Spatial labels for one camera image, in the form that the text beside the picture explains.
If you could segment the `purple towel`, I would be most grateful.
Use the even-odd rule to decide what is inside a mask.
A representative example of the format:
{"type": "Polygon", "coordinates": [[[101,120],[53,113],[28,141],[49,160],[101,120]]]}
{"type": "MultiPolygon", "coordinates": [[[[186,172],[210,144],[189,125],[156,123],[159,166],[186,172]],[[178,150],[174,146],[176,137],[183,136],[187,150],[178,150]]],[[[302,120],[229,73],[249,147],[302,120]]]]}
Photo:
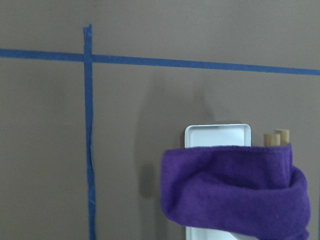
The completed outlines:
{"type": "Polygon", "coordinates": [[[167,150],[161,161],[164,215],[186,227],[260,240],[306,240],[308,183],[291,145],[167,150]]]}

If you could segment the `white rack with wooden rods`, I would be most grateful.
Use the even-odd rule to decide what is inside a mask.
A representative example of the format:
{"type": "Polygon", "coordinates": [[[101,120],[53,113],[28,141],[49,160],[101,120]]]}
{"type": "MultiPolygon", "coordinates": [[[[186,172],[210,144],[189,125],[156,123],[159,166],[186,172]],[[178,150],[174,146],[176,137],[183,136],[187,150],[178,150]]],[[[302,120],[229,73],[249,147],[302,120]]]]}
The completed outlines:
{"type": "MultiPolygon", "coordinates": [[[[184,147],[250,146],[251,127],[247,124],[190,125],[184,132],[184,147]]],[[[263,145],[285,146],[290,143],[288,129],[276,129],[263,135],[263,145]]],[[[255,240],[253,236],[217,229],[186,227],[187,240],[255,240]]]]}

